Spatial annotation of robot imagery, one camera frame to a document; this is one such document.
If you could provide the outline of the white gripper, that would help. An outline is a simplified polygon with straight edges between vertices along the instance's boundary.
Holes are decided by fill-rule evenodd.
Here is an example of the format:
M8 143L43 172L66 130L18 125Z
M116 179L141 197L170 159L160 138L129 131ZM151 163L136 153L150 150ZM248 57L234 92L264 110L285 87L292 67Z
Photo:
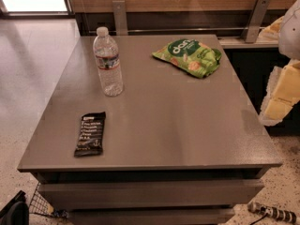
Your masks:
M300 101L300 0L284 17L265 27L259 37L278 40L279 52L292 59L284 67L274 66L268 79L259 120L271 127L280 123Z

